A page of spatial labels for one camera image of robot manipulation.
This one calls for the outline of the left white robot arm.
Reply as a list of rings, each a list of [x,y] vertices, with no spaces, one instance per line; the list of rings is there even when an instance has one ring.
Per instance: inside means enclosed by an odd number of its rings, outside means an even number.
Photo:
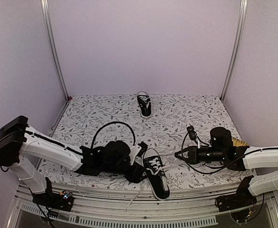
[[[98,147],[71,146],[38,132],[28,125],[28,118],[23,115],[0,128],[0,166],[11,169],[47,206],[56,204],[57,195],[51,191],[51,182],[40,176],[27,155],[62,165],[81,175],[111,172],[124,175],[129,182],[139,183],[144,168],[135,159],[146,150],[144,142],[128,146],[121,140]]]

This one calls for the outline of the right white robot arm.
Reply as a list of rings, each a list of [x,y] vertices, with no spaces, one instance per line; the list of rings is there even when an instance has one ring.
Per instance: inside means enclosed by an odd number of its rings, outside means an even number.
[[[258,168],[278,169],[278,146],[253,147],[235,146],[231,132],[224,127],[215,127],[210,131],[210,142],[204,143],[197,136],[193,126],[187,127],[187,137],[195,141],[195,146],[181,147],[174,154],[175,158],[184,161],[189,167],[201,162],[222,162],[225,168],[232,171],[246,171]],[[236,207],[243,207],[251,196],[278,190],[278,170],[260,175],[249,176],[242,180],[239,192],[232,197]]]

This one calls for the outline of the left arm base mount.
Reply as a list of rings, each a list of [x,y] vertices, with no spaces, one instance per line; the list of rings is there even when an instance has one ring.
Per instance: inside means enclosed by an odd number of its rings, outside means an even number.
[[[54,193],[52,190],[52,183],[46,177],[46,191],[41,194],[33,193],[32,197],[33,203],[45,206],[47,209],[51,208],[70,212],[75,199],[72,195],[73,192],[66,190],[60,193]]]

